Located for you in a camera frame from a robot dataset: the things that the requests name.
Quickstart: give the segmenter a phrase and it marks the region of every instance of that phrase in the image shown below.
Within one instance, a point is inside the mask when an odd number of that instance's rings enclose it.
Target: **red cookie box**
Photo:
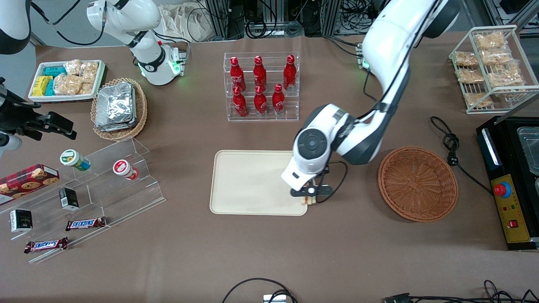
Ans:
[[[0,205],[60,181],[58,171],[43,164],[30,166],[0,179]]]

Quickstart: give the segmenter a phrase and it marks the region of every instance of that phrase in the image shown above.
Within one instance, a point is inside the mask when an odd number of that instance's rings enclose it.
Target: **red switch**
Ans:
[[[503,196],[507,193],[507,188],[503,185],[503,184],[496,184],[494,186],[494,193],[497,195],[497,196]]]

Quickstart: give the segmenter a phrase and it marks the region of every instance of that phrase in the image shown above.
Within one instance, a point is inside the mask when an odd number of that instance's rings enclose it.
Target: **snickers bar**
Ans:
[[[45,242],[28,242],[24,248],[24,253],[36,252],[41,250],[49,249],[66,249],[67,248],[67,237],[54,240],[54,241],[45,241]]]
[[[94,228],[94,227],[103,227],[107,224],[105,217],[99,217],[95,219],[88,220],[78,220],[78,221],[67,221],[66,231],[72,229],[84,229],[84,228]]]

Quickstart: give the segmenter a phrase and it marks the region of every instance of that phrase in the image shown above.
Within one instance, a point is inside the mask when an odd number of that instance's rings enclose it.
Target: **aluminum foil package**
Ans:
[[[95,127],[102,132],[132,128],[136,125],[135,87],[128,82],[99,90]]]

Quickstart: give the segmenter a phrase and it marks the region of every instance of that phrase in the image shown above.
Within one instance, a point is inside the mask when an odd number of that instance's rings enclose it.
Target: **coca-cola bottle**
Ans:
[[[286,57],[286,66],[284,74],[284,80],[282,82],[285,91],[293,91],[296,88],[296,65],[294,64],[294,56],[289,54]]]
[[[254,57],[254,85],[262,87],[262,91],[266,91],[266,69],[264,68],[264,65],[262,64],[262,57],[256,56]]]
[[[232,67],[230,67],[230,78],[232,78],[232,83],[234,84],[234,86],[239,87],[241,92],[244,92],[245,77],[243,76],[243,70],[238,64],[238,58],[230,58],[230,64],[232,65]]]
[[[245,97],[241,94],[241,90],[238,86],[235,86],[232,89],[232,92],[234,93],[234,97],[232,98],[232,102],[234,103],[234,109],[238,113],[239,117],[243,119],[249,114],[247,110],[247,103],[245,102]]]
[[[271,97],[273,111],[276,116],[282,116],[285,113],[285,94],[282,92],[282,85],[275,84],[275,91]]]
[[[268,115],[267,106],[266,106],[266,96],[264,96],[264,90],[261,86],[256,86],[254,88],[254,107],[257,110],[257,116],[259,118],[264,118]]]

